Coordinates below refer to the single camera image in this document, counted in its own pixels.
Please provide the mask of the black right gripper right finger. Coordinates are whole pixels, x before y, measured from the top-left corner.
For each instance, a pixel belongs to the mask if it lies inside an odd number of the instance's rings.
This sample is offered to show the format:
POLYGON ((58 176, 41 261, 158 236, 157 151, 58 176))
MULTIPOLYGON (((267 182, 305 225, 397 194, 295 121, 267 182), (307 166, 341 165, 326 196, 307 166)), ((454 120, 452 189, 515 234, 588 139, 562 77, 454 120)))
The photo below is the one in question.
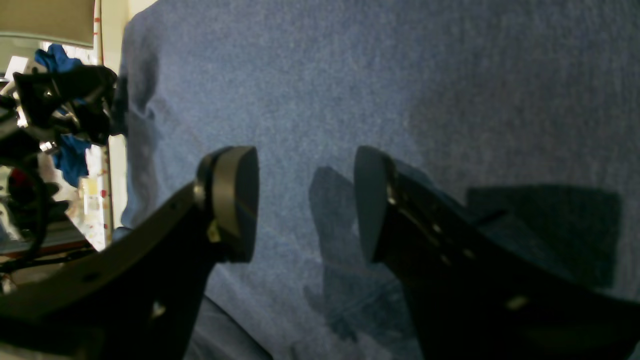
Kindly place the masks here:
POLYGON ((441 194, 359 146, 365 258, 400 281, 426 360, 626 360, 639 305, 587 290, 495 244, 441 194))

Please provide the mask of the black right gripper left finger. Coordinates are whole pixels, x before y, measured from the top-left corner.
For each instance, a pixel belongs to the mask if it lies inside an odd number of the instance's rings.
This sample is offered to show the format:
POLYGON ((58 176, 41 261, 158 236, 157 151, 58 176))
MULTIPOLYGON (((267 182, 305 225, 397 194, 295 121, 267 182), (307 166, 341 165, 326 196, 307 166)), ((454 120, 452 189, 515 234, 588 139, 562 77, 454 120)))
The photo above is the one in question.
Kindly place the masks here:
POLYGON ((180 360, 216 264, 247 263, 259 157, 227 146, 105 250, 1 297, 3 360, 180 360))

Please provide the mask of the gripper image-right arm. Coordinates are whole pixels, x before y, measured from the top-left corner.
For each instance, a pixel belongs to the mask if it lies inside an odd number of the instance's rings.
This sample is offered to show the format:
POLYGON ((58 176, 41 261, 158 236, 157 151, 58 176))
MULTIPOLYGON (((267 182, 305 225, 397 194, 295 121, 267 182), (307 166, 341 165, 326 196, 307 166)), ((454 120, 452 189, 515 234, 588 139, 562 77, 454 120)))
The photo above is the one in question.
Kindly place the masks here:
POLYGON ((41 142, 69 134, 106 146, 116 81, 116 73, 102 65, 82 65, 64 72, 16 72, 18 125, 41 142))

